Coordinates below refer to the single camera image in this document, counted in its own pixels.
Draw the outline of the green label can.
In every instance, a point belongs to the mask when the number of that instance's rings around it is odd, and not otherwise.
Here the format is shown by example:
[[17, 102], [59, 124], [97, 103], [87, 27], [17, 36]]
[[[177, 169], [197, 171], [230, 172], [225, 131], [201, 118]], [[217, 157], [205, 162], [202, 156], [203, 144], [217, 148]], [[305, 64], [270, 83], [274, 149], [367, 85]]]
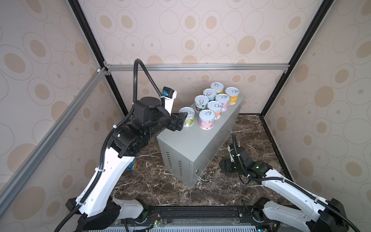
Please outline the green label can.
[[179, 110], [179, 113], [187, 113], [184, 120], [184, 127], [191, 127], [194, 124], [195, 110], [191, 107], [183, 107]]

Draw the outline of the purple white label can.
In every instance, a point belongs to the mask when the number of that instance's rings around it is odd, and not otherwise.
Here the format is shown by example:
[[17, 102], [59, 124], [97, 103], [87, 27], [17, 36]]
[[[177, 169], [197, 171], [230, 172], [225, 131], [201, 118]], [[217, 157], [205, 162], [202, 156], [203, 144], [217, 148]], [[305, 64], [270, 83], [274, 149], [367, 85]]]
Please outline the purple white label can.
[[199, 113], [198, 125], [203, 130], [210, 130], [214, 126], [215, 113], [205, 109]]

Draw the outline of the teal brown label can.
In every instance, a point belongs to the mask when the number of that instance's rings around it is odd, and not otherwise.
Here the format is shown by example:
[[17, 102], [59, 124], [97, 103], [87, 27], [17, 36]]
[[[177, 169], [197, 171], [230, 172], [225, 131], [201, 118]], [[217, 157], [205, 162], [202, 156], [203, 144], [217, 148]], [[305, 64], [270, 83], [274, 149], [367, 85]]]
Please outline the teal brown label can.
[[207, 104], [209, 103], [209, 98], [204, 95], [198, 95], [195, 97], [195, 112], [199, 113], [202, 110], [207, 109]]

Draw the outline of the orange white label can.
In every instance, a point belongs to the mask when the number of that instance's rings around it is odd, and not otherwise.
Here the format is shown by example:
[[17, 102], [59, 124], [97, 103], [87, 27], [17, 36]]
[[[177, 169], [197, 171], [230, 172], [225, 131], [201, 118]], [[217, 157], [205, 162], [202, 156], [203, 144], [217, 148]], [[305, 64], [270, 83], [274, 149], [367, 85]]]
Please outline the orange white label can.
[[221, 117], [223, 106], [218, 101], [210, 101], [207, 104], [207, 109], [213, 111], [215, 114], [215, 120], [218, 120]]

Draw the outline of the light blue bear can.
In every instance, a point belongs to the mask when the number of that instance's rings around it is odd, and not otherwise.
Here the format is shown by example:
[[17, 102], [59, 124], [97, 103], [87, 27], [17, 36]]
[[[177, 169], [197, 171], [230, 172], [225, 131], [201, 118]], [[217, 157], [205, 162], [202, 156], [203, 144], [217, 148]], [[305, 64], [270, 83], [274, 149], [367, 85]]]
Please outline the light blue bear can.
[[209, 98], [209, 101], [214, 101], [217, 95], [217, 91], [214, 89], [205, 89], [203, 91], [204, 96]]

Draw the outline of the pink label can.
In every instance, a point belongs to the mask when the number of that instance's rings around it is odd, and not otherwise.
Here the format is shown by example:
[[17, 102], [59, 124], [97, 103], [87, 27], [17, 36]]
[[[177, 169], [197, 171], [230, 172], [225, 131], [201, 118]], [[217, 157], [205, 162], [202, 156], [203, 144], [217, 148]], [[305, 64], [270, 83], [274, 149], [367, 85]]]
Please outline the pink label can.
[[230, 104], [229, 95], [224, 94], [224, 93], [217, 94], [215, 97], [215, 100], [222, 104], [222, 112], [225, 112], [228, 110], [229, 104]]

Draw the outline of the yellow fruit label can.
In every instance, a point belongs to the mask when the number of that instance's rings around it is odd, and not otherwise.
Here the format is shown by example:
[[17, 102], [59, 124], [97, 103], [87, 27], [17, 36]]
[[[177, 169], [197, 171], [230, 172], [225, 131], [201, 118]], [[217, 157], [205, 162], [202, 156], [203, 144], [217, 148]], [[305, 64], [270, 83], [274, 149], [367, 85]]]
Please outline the yellow fruit label can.
[[224, 85], [220, 82], [213, 82], [211, 84], [211, 89], [215, 90], [217, 94], [224, 93]]

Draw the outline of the yellow orange label can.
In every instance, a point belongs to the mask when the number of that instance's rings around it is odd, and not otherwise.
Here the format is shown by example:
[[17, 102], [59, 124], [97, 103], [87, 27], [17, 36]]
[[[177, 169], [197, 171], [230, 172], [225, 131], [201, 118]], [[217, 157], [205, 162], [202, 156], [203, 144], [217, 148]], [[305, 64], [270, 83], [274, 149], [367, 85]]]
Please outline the yellow orange label can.
[[236, 104], [240, 91], [235, 87], [229, 87], [225, 89], [225, 93], [230, 97], [230, 105]]

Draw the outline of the blue label dark can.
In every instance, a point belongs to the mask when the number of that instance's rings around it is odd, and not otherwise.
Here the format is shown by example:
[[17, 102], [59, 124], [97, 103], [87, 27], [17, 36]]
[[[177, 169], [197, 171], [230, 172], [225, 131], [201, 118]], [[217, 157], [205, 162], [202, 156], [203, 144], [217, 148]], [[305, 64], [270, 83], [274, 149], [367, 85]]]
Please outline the blue label dark can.
[[134, 159], [128, 166], [127, 166], [127, 169], [129, 170], [129, 171], [133, 171], [133, 170], [135, 170], [136, 169], [136, 167], [137, 167], [137, 160], [136, 159]]

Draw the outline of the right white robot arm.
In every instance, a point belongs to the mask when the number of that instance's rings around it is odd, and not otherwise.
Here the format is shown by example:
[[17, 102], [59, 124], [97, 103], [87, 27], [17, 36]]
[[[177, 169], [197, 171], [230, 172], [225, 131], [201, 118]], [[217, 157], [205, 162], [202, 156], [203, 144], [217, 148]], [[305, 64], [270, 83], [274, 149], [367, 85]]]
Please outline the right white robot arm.
[[355, 232], [359, 228], [352, 223], [345, 213], [341, 202], [332, 198], [327, 200], [317, 196], [293, 181], [281, 175], [277, 170], [263, 161], [253, 161], [248, 152], [239, 145], [233, 133], [232, 143], [228, 146], [229, 159], [219, 163], [223, 173], [237, 173], [264, 187], [268, 187], [294, 204], [294, 208], [282, 206], [261, 197], [250, 208], [244, 207], [242, 215], [248, 215], [257, 223], [274, 220], [302, 232]]

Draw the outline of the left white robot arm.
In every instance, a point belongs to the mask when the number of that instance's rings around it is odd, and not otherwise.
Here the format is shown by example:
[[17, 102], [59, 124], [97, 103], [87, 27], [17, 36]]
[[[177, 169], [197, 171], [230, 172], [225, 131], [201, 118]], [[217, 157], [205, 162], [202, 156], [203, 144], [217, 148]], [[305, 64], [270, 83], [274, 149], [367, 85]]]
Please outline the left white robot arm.
[[[139, 67], [159, 95], [158, 98], [137, 99]], [[174, 115], [166, 109], [166, 97], [172, 97], [173, 93], [174, 90], [169, 88], [160, 91], [143, 62], [135, 60], [132, 108], [107, 135], [101, 148], [99, 166], [84, 191], [77, 198], [67, 201], [69, 213], [56, 227], [56, 232], [76, 214], [80, 215], [76, 228], [78, 232], [106, 229], [116, 220], [145, 219], [145, 207], [138, 200], [115, 199], [111, 193], [127, 167], [153, 137], [165, 129], [183, 129], [187, 113]]]

